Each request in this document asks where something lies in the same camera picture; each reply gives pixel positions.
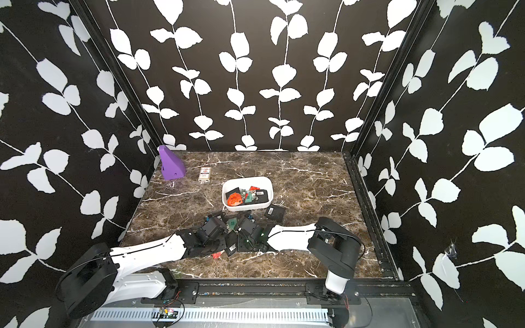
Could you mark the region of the black tea bag with barcode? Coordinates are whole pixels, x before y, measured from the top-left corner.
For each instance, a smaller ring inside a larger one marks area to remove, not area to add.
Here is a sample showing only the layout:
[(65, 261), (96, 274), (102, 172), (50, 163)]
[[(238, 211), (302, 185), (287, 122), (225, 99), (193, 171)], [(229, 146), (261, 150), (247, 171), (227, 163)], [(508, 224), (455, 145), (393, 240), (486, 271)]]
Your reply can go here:
[(273, 221), (283, 222), (285, 213), (286, 213), (286, 209), (284, 207), (278, 206), (275, 204), (271, 204), (265, 210), (264, 216)]

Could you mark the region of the red label dark tea bag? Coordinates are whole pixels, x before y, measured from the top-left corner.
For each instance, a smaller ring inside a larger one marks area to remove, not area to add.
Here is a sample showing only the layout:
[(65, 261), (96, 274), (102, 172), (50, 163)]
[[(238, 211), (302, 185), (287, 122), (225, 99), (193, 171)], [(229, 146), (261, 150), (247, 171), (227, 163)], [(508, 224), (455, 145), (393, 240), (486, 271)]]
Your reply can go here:
[(226, 192), (225, 197), (227, 206), (241, 206), (244, 204), (246, 192), (237, 187)]

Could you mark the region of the green label floral tea bag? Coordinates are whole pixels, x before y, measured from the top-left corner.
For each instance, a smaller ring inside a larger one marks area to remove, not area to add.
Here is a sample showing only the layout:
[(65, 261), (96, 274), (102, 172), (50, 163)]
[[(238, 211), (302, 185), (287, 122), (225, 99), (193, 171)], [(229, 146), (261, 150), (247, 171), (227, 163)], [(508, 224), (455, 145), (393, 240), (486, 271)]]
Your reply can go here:
[(227, 228), (228, 231), (234, 231), (237, 226), (238, 219), (237, 218), (230, 218), (227, 221)]

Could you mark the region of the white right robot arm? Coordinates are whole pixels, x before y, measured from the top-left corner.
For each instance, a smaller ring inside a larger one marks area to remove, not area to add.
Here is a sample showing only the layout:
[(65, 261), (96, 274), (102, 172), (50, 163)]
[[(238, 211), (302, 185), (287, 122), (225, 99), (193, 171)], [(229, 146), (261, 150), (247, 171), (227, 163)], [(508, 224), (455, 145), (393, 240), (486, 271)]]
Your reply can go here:
[(250, 219), (241, 219), (233, 229), (238, 242), (227, 250), (262, 253), (307, 251), (328, 270), (324, 290), (332, 295), (345, 293), (347, 283), (355, 276), (358, 261), (366, 246), (354, 233), (328, 217), (314, 224), (286, 227), (261, 226)]

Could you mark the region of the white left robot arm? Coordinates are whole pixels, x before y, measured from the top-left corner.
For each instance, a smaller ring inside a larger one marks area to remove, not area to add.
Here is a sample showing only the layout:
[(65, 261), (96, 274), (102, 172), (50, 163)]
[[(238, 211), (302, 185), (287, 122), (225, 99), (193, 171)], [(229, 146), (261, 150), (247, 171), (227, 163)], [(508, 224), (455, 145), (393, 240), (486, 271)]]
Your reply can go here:
[(217, 212), (199, 228), (177, 230), (152, 242), (115, 248), (96, 244), (60, 277), (55, 297), (64, 304), (69, 318), (87, 316), (115, 301), (156, 298), (172, 283), (172, 276), (162, 273), (158, 278), (142, 278), (138, 271), (224, 250), (227, 232), (225, 214)]

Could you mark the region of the white plastic storage box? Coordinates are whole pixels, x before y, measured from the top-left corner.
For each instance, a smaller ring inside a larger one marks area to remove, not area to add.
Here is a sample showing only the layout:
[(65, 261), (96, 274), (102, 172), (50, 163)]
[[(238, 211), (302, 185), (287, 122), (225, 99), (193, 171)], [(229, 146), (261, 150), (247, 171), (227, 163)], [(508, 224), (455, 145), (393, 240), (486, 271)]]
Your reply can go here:
[[(244, 204), (234, 207), (227, 206), (226, 192), (237, 187), (246, 192)], [(221, 196), (223, 205), (232, 212), (265, 209), (273, 201), (273, 185), (270, 179), (264, 176), (232, 179), (223, 184)]]

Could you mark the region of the small white card box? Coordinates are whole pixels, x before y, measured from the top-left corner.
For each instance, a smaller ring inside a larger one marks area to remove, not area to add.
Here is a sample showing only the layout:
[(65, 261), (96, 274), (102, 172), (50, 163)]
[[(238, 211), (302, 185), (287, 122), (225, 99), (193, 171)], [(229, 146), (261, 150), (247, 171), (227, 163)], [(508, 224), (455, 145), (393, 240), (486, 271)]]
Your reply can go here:
[(200, 168), (200, 173), (198, 176), (198, 181), (200, 183), (208, 183), (211, 177), (211, 167), (202, 167)]

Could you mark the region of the purple wedge block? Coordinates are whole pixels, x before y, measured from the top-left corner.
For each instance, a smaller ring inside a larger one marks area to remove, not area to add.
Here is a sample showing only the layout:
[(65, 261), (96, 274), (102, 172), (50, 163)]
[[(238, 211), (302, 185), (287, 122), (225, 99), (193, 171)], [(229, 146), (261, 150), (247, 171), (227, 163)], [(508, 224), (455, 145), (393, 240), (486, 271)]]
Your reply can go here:
[(164, 180), (169, 181), (185, 177), (185, 164), (167, 146), (162, 145), (159, 147), (159, 155), (161, 159), (161, 173)]

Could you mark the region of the white perforated strip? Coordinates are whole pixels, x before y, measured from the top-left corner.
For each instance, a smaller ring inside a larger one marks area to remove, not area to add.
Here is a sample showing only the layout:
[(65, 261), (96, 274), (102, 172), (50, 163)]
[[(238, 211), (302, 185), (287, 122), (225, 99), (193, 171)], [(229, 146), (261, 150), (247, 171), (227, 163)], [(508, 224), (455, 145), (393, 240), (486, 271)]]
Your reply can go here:
[(322, 308), (102, 307), (91, 321), (144, 323), (255, 323), (328, 325)]

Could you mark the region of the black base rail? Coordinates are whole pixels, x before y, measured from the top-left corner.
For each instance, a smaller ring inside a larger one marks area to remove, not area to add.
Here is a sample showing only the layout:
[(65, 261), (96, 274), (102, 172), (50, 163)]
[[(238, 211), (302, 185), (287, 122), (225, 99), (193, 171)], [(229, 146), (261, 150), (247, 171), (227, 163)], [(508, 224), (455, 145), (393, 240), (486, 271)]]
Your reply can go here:
[(283, 279), (180, 279), (179, 299), (190, 304), (199, 297), (304, 298), (309, 305), (360, 305), (374, 298), (407, 298), (417, 302), (414, 289), (392, 279), (356, 278), (347, 282), (342, 295), (330, 292), (321, 278)]

